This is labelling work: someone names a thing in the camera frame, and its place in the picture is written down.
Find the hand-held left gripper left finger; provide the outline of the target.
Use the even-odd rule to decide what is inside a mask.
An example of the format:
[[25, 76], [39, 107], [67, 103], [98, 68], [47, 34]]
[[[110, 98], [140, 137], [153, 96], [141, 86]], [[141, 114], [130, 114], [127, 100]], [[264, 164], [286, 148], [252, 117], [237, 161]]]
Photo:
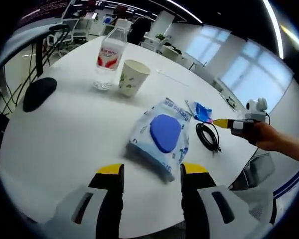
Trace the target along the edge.
[[50, 239], [117, 239], [123, 209], [124, 165], [101, 167], [57, 205], [46, 222]]

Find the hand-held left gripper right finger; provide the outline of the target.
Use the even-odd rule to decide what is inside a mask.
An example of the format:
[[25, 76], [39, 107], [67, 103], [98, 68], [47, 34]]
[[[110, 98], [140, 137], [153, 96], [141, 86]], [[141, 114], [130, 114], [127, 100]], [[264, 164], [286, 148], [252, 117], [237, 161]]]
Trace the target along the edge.
[[205, 167], [183, 163], [181, 207], [188, 239], [263, 239], [267, 225], [249, 205], [225, 186], [216, 186]]

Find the person's right hand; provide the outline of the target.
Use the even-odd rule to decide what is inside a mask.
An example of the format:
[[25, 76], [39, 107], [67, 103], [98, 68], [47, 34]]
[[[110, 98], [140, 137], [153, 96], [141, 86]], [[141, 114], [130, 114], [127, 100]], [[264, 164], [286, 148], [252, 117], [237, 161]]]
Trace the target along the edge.
[[240, 136], [266, 151], [276, 151], [282, 139], [282, 134], [265, 122], [252, 123]]

